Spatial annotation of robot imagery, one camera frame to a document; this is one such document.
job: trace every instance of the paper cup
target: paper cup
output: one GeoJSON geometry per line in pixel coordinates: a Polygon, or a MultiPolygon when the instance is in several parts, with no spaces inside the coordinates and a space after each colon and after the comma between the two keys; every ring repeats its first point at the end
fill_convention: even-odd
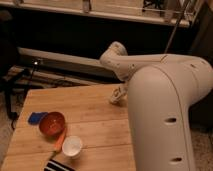
{"type": "Polygon", "coordinates": [[[79,137],[69,136],[63,142],[62,151],[66,156],[76,159],[81,153],[82,146],[83,144],[79,137]]]}

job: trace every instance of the wooden table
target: wooden table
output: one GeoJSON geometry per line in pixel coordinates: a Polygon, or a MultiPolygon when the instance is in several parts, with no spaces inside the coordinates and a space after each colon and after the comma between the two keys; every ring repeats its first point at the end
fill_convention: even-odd
{"type": "Polygon", "coordinates": [[[13,134],[2,171],[42,171],[52,154],[54,141],[47,140],[27,123],[32,112],[64,114],[69,135],[83,141],[76,160],[64,154],[54,159],[76,171],[135,171],[127,104],[109,104],[117,85],[95,85],[29,91],[13,134]]]}

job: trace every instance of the cable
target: cable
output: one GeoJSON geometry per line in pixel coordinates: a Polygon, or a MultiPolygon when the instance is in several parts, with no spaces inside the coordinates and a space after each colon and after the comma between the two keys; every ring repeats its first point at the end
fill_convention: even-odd
{"type": "Polygon", "coordinates": [[[35,62],[33,63],[33,70],[32,70],[32,73],[30,74],[30,77],[29,77],[28,82],[27,82],[27,86],[28,86],[28,87],[30,86],[30,82],[32,81],[34,72],[35,72],[35,71],[38,71],[38,67],[39,67],[39,62],[38,62],[38,61],[35,61],[35,62]]]}
{"type": "Polygon", "coordinates": [[[172,31],[172,34],[171,34],[170,38],[169,38],[169,41],[167,43],[167,46],[166,46],[166,49],[165,49],[164,53],[168,53],[168,50],[169,50],[169,48],[170,48],[170,46],[172,44],[172,41],[174,39],[175,33],[177,31],[177,28],[178,28],[178,26],[180,24],[181,19],[183,18],[183,15],[185,13],[185,10],[186,10],[187,5],[188,5],[189,2],[190,2],[190,0],[185,0],[184,3],[183,3],[183,7],[181,8],[180,15],[178,16],[178,19],[176,21],[175,27],[174,27],[174,29],[172,31]]]}

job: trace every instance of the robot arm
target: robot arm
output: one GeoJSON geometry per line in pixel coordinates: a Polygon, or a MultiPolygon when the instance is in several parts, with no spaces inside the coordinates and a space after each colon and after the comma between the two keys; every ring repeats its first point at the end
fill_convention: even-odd
{"type": "Polygon", "coordinates": [[[128,57],[124,49],[113,43],[100,60],[126,82],[113,97],[127,91],[137,171],[195,171],[188,108],[212,90],[212,67],[191,56],[128,57]]]}

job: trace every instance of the orange bowl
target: orange bowl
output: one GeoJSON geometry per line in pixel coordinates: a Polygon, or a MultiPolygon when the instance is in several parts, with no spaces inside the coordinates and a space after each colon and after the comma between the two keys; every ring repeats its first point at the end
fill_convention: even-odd
{"type": "Polygon", "coordinates": [[[46,114],[39,122],[39,130],[46,136],[56,136],[65,128],[64,115],[59,112],[46,114]]]}

